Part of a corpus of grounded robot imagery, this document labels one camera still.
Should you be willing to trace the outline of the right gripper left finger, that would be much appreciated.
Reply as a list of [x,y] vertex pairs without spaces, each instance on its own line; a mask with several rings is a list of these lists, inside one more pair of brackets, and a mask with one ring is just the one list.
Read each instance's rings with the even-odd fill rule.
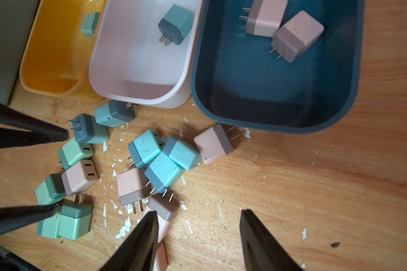
[[151,271],[158,246],[158,216],[148,212],[102,271]]

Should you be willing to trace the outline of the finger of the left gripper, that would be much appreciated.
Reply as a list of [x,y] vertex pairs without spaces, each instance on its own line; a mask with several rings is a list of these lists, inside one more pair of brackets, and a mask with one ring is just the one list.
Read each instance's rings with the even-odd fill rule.
[[68,140],[66,129],[25,115],[0,104],[0,149],[25,147]]
[[0,208],[0,236],[53,217],[58,210],[57,204]]

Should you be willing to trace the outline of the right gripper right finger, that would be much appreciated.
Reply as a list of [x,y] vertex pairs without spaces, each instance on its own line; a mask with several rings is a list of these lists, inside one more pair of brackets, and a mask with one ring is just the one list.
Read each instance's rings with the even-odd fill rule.
[[300,271],[252,210],[242,210],[240,235],[248,271]]

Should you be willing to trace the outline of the blue plug top pile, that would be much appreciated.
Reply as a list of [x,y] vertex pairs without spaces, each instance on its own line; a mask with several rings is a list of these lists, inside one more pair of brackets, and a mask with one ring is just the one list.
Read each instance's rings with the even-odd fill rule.
[[196,168],[201,159],[201,155],[195,147],[175,136],[168,138],[162,151],[187,171]]

